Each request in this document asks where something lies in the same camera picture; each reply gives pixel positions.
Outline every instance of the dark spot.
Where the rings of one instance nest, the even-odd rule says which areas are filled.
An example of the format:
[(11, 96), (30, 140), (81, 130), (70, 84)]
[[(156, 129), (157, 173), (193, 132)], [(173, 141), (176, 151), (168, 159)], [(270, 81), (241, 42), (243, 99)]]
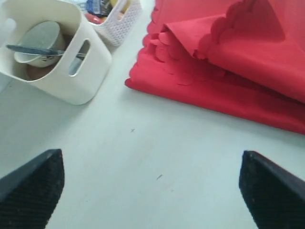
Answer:
[(163, 175), (161, 174), (160, 176), (158, 176), (158, 178), (156, 180), (159, 180)]

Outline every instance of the folded cloth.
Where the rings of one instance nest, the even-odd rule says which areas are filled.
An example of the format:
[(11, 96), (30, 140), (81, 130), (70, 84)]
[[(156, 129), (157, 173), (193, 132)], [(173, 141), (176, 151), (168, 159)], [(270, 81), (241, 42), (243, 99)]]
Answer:
[[(265, 12), (269, 13), (273, 8), (273, 5), (264, 0), (244, 0), (238, 3), (235, 0), (190, 0), (187, 4), (184, 0), (176, 0), (174, 3), (170, 0), (157, 0), (152, 22), (148, 26), (149, 34), (143, 40), (145, 47), (139, 52), (137, 63), (125, 84), (146, 93), (305, 134), (305, 105), (292, 99), (295, 96), (288, 94), (289, 98), (275, 92), (272, 87), (265, 87), (260, 81), (252, 78), (249, 80), (249, 76), (239, 76), (227, 68), (225, 58), (217, 66), (210, 63), (215, 63), (226, 54), (220, 48), (223, 43), (219, 39), (232, 25), (236, 25), (241, 14), (252, 12), (258, 8), (259, 3)], [(277, 14), (283, 15), (279, 10), (272, 17), (262, 17), (277, 25), (271, 32), (268, 31), (266, 22), (265, 29), (262, 29), (266, 32), (257, 35), (249, 28), (249, 33), (254, 35), (250, 37), (246, 30), (241, 33), (244, 40), (259, 41), (257, 43), (262, 41), (271, 44), (269, 46), (284, 42), (287, 36), (282, 27), (283, 20), (277, 20)], [(242, 53), (241, 49), (239, 51), (240, 55), (247, 57), (246, 52)], [(241, 61), (233, 60), (234, 57), (231, 55), (228, 60), (232, 65), (237, 64), (237, 60)]]

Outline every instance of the white table surface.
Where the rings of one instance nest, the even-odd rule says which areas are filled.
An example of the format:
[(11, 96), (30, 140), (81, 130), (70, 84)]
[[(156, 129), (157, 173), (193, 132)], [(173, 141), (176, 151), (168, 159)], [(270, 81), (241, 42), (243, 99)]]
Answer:
[(90, 103), (15, 81), (0, 96), (0, 176), (63, 150), (66, 182), (48, 229), (254, 229), (238, 188), (247, 149), (305, 179), (304, 136), (124, 86), (153, 2), (142, 0)]

